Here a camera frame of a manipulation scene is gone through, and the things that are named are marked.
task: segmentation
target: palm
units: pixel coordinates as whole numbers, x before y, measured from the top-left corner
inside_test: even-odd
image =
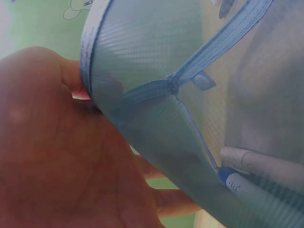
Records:
[[[156,228],[158,214],[196,210],[180,191],[150,188],[144,177],[161,174],[88,101],[72,98],[70,90],[84,95],[79,78],[69,78],[75,65],[41,48],[0,64],[10,76],[0,84],[9,98],[0,99],[0,226]]]

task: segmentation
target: light blue zipper tape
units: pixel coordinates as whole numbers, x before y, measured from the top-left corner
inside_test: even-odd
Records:
[[[273,0],[248,0],[229,22],[173,74],[174,80],[179,85],[184,84],[225,54],[261,20],[272,2]]]
[[[131,100],[142,102],[158,96],[175,95],[179,86],[189,80],[202,88],[201,82],[193,80],[193,77],[197,76],[204,68],[216,61],[244,37],[261,20],[273,1],[247,0],[229,22],[198,49],[179,70],[167,77],[167,82],[165,80],[148,82],[129,91],[123,99],[129,100],[131,98]]]
[[[91,87],[91,59],[94,53],[94,45],[96,42],[97,34],[102,25],[103,18],[110,8],[112,0],[100,0],[95,1],[91,7],[90,13],[87,16],[84,30],[81,36],[80,47],[80,75],[81,82],[89,94],[91,99],[92,87]]]

